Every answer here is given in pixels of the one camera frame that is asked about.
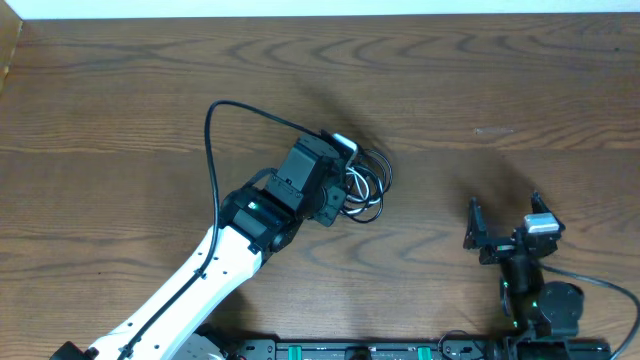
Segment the black wire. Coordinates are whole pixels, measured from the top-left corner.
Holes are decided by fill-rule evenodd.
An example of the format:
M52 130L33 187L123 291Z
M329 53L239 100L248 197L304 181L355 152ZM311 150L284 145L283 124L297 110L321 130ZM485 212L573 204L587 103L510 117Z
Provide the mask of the black wire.
M385 162L389 170L388 181L387 181L387 171L385 170L385 166L378 159L376 159L376 156ZM382 176L379 176L371 167L365 164L365 161L369 161L373 163L375 166L377 166ZM360 175L363 176L365 181L367 181L367 179L371 179L371 181L374 184L375 192L373 190L369 191L368 196L364 199L363 198L356 199L353 197L347 198L345 205L343 205L342 209L340 209L340 213L357 223L367 224L372 221L375 221L382 214L382 209L384 208L384 194L387 191L389 191L389 189L391 188L391 184L393 183L393 169L391 167L391 163L384 155L372 149L366 149L363 152L361 152L358 155L358 160L354 162L354 165L352 165L352 167L354 168L354 170L357 170ZM354 184L356 181L358 180L354 176L353 177ZM353 195L352 191L353 191L354 184L352 184L349 187L348 194ZM361 205L361 207L351 208L349 207L349 205L347 205L347 203ZM362 220L358 218L358 216L361 215L365 210L370 209L376 204L378 204L378 211L374 216L366 220Z
M383 194L384 194L384 189L382 188L382 186L380 185L380 181L378 181L378 176L369 168L362 166L362 165L353 165L353 168L360 171L360 172L364 172L366 175L370 176L373 179L373 182L376 186L376 192L378 194L378 197L380 199L379 203L378 203L378 212L372 216L371 218L367 219L367 220L360 220L358 219L356 216L361 214L362 212L364 212L364 210L368 209L369 207L371 207L371 201L375 201L376 199L372 199L372 194L371 191L369 192L369 196L367 197L367 202L366 204L360 209L360 212L356 213L356 214L349 214L346 211L349 210L355 210L355 209L351 209L349 207L344 207L344 209L346 209L346 211L343 211L343 214L346 215L349 219L360 223L360 224L368 224L372 221L375 221L377 218L380 217L380 214L382 214L382 209L384 208L384 198L383 198Z
M167 309L169 309L171 305L173 305L176 302L176 300L178 300L178 298L180 298L180 296L184 294L187 291L187 289L189 289L189 287L193 285L193 283L196 282L196 280L198 280L198 278L200 277L204 278L206 276L204 271L209 266L209 263L211 263L213 254L215 253L216 245L218 244L218 230L219 230L218 223L219 223L219 216L220 216L219 215L220 200L218 198L218 178L216 177L216 169L213 164L213 150L211 148L211 116L213 115L213 111L215 110L215 108L218 107L219 105L231 105L231 106L239 107L245 110L249 110L258 115L264 116L267 119L292 127L296 130L302 131L309 135L318 136L317 134L313 133L311 130L308 130L303 126L294 124L290 121L284 120L273 114L269 114L266 111L260 110L251 105L243 104L241 102L237 102L233 100L218 100L218 101L215 101L213 104L211 104L211 106L209 106L209 111L207 111L207 117L205 118L205 122L204 122L204 146L205 146L205 151L207 153L207 166L209 167L209 179L211 180L211 194L213 197L213 210L214 210L213 234L211 239L211 245L209 246L209 251L207 252L207 256L204 259L202 266L200 266L196 271L194 271L193 276L184 285L182 285L180 290L178 290L164 305L162 305L162 307L158 309L158 311L156 311L156 313L153 314L153 316L151 316L151 318L149 318L149 320L147 320L147 322L140 328L140 330L138 330L138 332L131 338L129 343L122 348L120 352L120 356L118 356L118 360L124 360L125 358L129 357L133 353L133 347L135 346L135 344L138 343L140 339L142 339L142 335L151 327L151 325L153 325L160 318L160 316L162 316L162 314L164 314L164 312L167 311Z
M631 330L629 331L629 334L627 335L627 337L624 339L624 341L622 342L622 344L620 344L620 347L618 347L618 349L616 351L613 352L613 354L611 354L611 357L609 358L609 360L614 360L616 359L618 356L620 356L620 354L622 354L623 351L625 351L627 349L627 347L629 347L629 344L631 344L631 342L633 341L633 338L636 336L636 333L638 332L638 328L640 328L640 301L638 300L638 298L629 290L618 286L616 284L610 283L608 281L605 280L600 280L591 276L586 276L586 275L580 275L580 274L576 274L573 273L571 271L566 271L566 270L561 270L561 269L557 269L548 265L544 265L543 263L541 263L538 260L535 260L538 264L538 266L540 266L542 269L552 272L552 273L556 273L556 274L560 274L560 275L564 275L564 276L568 276L570 278L574 278L577 280L581 280L584 282L588 282L590 284L596 285L596 286L600 286L603 288L607 288L607 289L612 289L612 290L616 290L624 295L626 295L629 299L631 299L631 301L633 301L633 304L636 306L636 320L633 323L633 326L631 327Z

